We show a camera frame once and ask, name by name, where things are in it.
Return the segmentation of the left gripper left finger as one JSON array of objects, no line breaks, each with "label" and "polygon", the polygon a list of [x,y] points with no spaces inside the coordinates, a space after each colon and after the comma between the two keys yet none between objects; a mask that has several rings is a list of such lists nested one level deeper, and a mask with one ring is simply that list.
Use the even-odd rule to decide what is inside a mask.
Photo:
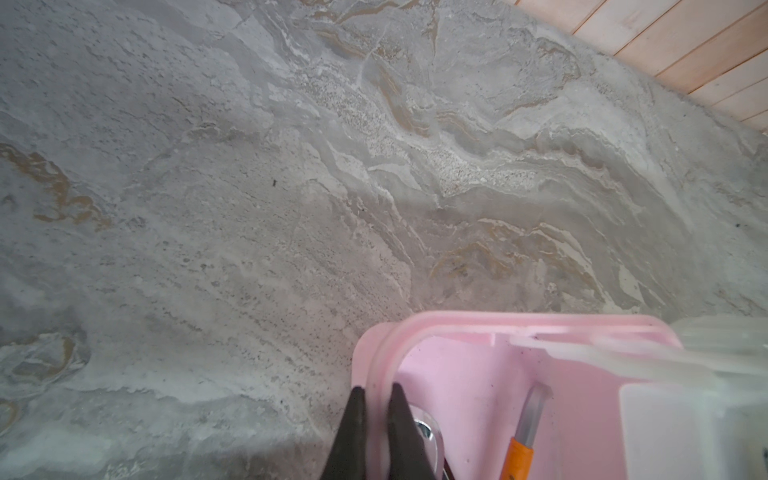
[{"label": "left gripper left finger", "polygon": [[347,400],[321,480],[366,478],[367,407],[365,390],[354,387]]}]

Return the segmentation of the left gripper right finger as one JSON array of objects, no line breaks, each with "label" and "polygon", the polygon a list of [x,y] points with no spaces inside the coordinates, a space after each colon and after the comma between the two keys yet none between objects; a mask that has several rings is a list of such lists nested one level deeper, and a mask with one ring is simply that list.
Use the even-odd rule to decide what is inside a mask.
[{"label": "left gripper right finger", "polygon": [[392,386],[387,410],[387,436],[390,480],[435,480],[421,434],[399,383]]}]

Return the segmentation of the orange handled hex key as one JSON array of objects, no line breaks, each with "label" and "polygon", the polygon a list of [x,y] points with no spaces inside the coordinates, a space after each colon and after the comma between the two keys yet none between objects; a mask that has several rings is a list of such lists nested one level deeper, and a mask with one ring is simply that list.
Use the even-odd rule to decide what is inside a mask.
[{"label": "orange handled hex key", "polygon": [[523,403],[515,434],[511,438],[500,480],[526,480],[533,462],[533,443],[547,400],[552,396],[549,386],[535,382]]}]

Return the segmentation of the pink plastic tool box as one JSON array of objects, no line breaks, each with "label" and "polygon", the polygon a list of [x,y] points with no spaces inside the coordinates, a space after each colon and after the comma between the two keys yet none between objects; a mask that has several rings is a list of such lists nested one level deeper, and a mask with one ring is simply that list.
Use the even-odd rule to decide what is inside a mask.
[{"label": "pink plastic tool box", "polygon": [[431,414],[445,471],[497,479],[530,387],[549,386],[533,479],[763,479],[767,322],[708,315],[431,311],[358,341],[370,477],[382,479],[385,415],[399,383]]}]

